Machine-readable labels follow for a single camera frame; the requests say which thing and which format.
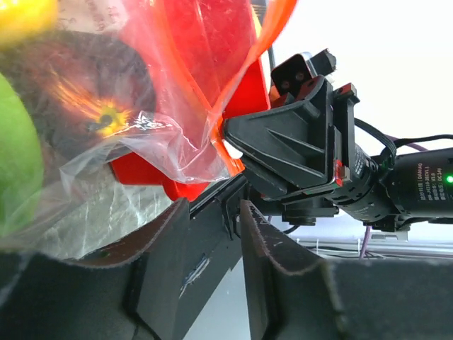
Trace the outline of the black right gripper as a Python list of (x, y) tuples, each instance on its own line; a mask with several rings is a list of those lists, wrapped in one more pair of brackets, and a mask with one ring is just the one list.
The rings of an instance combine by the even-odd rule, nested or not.
[(272, 109), (230, 118), (226, 141), (242, 152), (243, 174), (262, 193), (261, 211), (292, 225), (314, 225), (339, 210), (382, 227), (394, 209), (379, 183), (379, 160), (355, 144), (358, 103), (348, 84), (337, 91), (324, 76), (294, 97), (270, 90)]

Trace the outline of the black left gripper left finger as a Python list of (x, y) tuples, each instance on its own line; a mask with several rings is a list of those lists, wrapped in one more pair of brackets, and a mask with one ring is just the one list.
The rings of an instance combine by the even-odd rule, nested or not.
[(1, 254), (2, 339), (145, 339), (173, 336), (189, 205), (85, 259)]

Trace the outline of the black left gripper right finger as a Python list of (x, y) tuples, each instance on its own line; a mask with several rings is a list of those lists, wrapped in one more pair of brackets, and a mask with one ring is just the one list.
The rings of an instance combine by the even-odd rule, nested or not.
[(451, 339), (452, 263), (325, 259), (241, 203), (252, 339)]

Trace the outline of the green ridged fruit toy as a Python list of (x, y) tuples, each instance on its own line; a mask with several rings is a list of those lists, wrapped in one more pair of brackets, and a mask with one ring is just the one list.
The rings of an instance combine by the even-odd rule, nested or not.
[(33, 121), (5, 76), (1, 76), (1, 236), (33, 220), (44, 164)]

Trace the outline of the clear zip bag orange zipper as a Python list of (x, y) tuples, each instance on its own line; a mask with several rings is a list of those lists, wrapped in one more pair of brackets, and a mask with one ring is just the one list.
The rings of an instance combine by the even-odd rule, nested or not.
[(2, 1), (1, 250), (80, 259), (243, 170), (294, 1)]

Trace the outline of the dark red fruit toy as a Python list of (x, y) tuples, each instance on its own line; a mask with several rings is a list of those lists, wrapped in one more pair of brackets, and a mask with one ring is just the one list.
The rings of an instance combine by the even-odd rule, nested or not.
[(46, 143), (66, 160), (132, 131), (156, 106), (148, 67), (109, 35), (55, 30), (1, 50), (8, 79)]

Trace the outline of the yellow pear toy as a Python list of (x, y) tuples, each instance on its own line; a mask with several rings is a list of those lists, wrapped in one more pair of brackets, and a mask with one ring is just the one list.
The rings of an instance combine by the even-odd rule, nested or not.
[(58, 13), (58, 1), (1, 1), (1, 47), (53, 28)]

